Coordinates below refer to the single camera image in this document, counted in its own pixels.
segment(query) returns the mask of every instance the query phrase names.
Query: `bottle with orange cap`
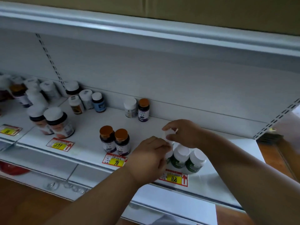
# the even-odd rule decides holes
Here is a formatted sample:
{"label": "bottle with orange cap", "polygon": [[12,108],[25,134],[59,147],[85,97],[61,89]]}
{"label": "bottle with orange cap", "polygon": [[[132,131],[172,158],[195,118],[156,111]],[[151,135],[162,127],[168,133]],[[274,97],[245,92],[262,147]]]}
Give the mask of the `bottle with orange cap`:
{"label": "bottle with orange cap", "polygon": [[115,132],[115,146],[119,155],[130,153],[130,137],[126,129],[118,129]]}
{"label": "bottle with orange cap", "polygon": [[149,100],[140,99],[138,108],[139,108],[139,112],[138,112],[139,120],[142,122],[148,121],[149,110],[150,110]]}
{"label": "bottle with orange cap", "polygon": [[101,127],[100,139],[104,151],[112,153],[117,150],[115,147],[115,132],[111,126],[105,125]]}

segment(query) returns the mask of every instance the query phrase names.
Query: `person's left hand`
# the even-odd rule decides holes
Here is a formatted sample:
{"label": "person's left hand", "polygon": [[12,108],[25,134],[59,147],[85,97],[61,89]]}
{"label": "person's left hand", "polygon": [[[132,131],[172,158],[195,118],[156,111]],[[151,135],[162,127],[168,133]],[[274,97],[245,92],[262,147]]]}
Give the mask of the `person's left hand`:
{"label": "person's left hand", "polygon": [[141,187],[162,176],[167,165],[165,155],[170,150],[169,143],[152,136],[137,146],[123,168],[130,172]]}

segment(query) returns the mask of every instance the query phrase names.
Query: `orange cap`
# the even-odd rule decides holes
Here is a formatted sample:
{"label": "orange cap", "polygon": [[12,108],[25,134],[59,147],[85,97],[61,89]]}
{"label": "orange cap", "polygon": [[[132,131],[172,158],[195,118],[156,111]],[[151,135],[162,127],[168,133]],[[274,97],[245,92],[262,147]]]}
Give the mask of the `orange cap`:
{"label": "orange cap", "polygon": [[128,137],[128,132],[126,129],[118,129],[116,132],[115,132],[115,139],[117,141],[123,141],[123,140],[126,140]]}
{"label": "orange cap", "polygon": [[102,136],[103,138],[109,138],[112,132],[113,128],[110,125],[105,125],[100,129],[100,136]]}
{"label": "orange cap", "polygon": [[149,100],[148,99],[140,99],[139,105],[141,107],[148,107],[149,106]]}

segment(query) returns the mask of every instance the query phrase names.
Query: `forearm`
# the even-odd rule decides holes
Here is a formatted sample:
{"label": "forearm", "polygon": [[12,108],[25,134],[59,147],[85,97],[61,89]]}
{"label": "forearm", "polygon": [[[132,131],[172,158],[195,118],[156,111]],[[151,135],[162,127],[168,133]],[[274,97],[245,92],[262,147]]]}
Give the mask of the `forearm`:
{"label": "forearm", "polygon": [[119,168],[45,225],[114,225],[138,189],[127,169]]}
{"label": "forearm", "polygon": [[297,182],[213,133],[198,148],[257,224],[298,224]]}

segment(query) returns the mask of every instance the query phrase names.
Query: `hand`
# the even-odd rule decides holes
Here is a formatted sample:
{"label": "hand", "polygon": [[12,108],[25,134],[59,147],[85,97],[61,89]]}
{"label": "hand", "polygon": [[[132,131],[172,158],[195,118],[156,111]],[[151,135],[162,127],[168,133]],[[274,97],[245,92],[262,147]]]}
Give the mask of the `hand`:
{"label": "hand", "polygon": [[171,150],[169,143],[152,136],[143,140],[124,165],[139,187],[157,180],[166,169],[165,155]]}
{"label": "hand", "polygon": [[201,138],[205,135],[206,130],[202,129],[192,121],[180,119],[169,122],[163,127],[163,131],[178,129],[176,134],[170,134],[167,140],[175,141],[188,148],[198,148],[201,143]]}

